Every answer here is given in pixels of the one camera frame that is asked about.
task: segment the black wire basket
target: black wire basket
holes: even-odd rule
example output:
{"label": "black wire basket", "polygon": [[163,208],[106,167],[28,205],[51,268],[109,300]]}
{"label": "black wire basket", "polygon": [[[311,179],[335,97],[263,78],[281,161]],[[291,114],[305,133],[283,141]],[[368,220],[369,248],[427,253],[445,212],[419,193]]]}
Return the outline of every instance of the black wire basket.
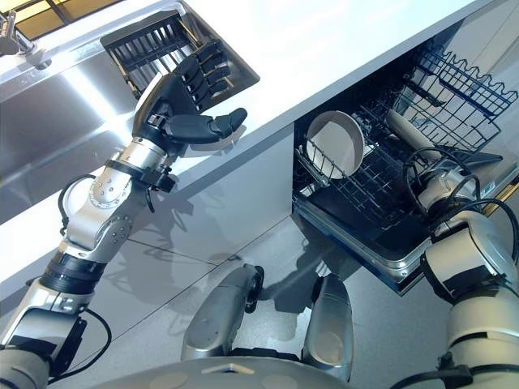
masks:
{"label": "black wire basket", "polygon": [[[388,127],[385,118],[390,109],[436,147],[465,160],[500,133],[495,120],[518,97],[517,92],[506,92],[502,83],[494,83],[490,75],[480,75],[477,67],[468,67],[465,60],[430,44],[418,47],[406,60],[414,64],[414,70],[404,75],[397,88],[381,91],[351,113],[371,149],[357,172],[348,176],[341,171],[342,178],[333,179],[316,164],[326,159],[334,171],[340,170],[322,150],[315,148],[322,155],[316,159],[302,145],[296,149],[299,162],[319,186],[335,188],[346,202],[382,229],[397,224],[413,209],[405,192],[402,166],[414,149]],[[422,169],[429,169],[441,160],[419,162]]]}

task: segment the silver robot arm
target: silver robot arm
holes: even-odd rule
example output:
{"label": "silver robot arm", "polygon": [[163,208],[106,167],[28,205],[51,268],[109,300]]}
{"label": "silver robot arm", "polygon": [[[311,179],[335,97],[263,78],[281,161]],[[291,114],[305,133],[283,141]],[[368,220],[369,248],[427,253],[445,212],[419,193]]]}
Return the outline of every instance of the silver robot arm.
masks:
{"label": "silver robot arm", "polygon": [[[453,304],[448,351],[438,371],[406,378],[392,388],[433,378],[448,388],[519,387],[517,219],[499,200],[480,199],[474,176],[446,170],[426,181],[415,199],[431,222],[433,244],[423,254],[421,268],[436,295]],[[486,203],[497,203],[509,216],[512,255],[483,215],[480,207]]]}
{"label": "silver robot arm", "polygon": [[150,190],[173,188],[166,157],[174,160],[186,144],[226,138],[242,124],[245,109],[214,119],[199,115],[225,88],[229,70],[221,50],[220,41],[210,42],[173,73],[157,76],[141,97],[132,142],[93,181],[45,273],[32,282],[0,337],[1,388],[40,389],[69,367],[86,327],[80,315],[106,265],[142,208],[152,210]]}

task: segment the kitchen counter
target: kitchen counter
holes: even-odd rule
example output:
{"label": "kitchen counter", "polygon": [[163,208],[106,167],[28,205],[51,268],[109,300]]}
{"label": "kitchen counter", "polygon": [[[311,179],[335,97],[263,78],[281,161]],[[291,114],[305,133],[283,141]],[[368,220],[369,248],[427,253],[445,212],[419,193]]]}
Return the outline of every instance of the kitchen counter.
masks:
{"label": "kitchen counter", "polygon": [[[216,116],[244,107],[249,115],[240,138],[224,144],[224,152],[216,152],[218,147],[187,150],[173,166],[177,190],[489,2],[188,0],[261,80],[207,111]],[[0,225],[2,296],[16,290],[13,275],[59,243],[57,197],[54,194]]]}

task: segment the sink basin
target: sink basin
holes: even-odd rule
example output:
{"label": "sink basin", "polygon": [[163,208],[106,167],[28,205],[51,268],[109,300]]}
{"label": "sink basin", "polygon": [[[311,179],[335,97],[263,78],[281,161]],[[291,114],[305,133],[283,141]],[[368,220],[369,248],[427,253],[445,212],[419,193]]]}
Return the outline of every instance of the sink basin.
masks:
{"label": "sink basin", "polygon": [[[186,4],[154,3],[155,12],[162,11],[160,5],[167,6],[168,11],[175,9],[197,41],[221,39]],[[101,12],[105,15],[111,8]],[[153,10],[147,5],[140,15],[135,11],[115,22],[112,15],[105,28],[85,32],[83,39],[87,41],[81,45],[64,52],[54,48],[40,53],[40,59],[52,60],[43,71],[30,63],[17,64],[16,69],[2,68],[0,224],[57,192],[73,177],[99,168],[131,141],[131,121],[137,101],[100,39],[150,14],[153,15]],[[74,40],[77,45],[79,37],[75,36]],[[67,43],[63,42],[62,48],[66,47]],[[224,47],[229,56],[232,87],[220,94],[213,105],[259,80],[225,42]],[[0,60],[0,65],[14,61]]]}

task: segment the white bowl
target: white bowl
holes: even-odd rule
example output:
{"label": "white bowl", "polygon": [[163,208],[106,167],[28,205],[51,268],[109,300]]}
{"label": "white bowl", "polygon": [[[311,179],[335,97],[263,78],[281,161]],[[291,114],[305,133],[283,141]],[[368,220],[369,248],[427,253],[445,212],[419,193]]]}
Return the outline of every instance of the white bowl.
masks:
{"label": "white bowl", "polygon": [[307,139],[307,155],[326,177],[350,176],[362,163],[364,136],[357,122],[344,112],[327,111],[317,116],[308,128]]}

